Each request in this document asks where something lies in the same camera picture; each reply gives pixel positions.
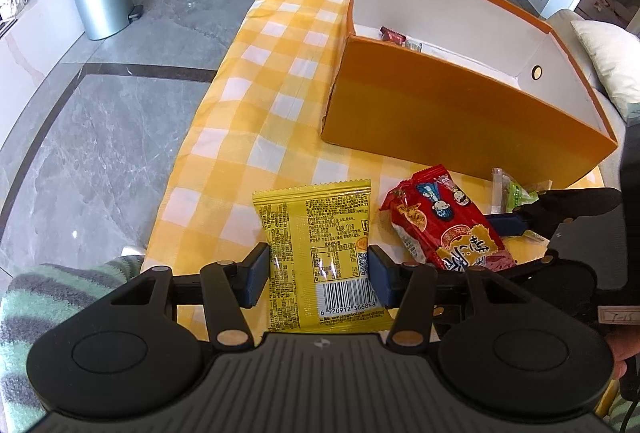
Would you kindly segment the right hand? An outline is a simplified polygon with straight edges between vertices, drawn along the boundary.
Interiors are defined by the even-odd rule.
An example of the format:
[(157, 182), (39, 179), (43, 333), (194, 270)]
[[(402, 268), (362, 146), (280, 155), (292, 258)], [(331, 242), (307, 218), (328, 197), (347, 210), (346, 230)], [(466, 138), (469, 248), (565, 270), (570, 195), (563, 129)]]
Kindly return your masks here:
[(622, 326), (611, 331), (606, 342), (614, 356), (614, 379), (620, 379), (627, 371), (626, 361), (640, 353), (640, 327)]

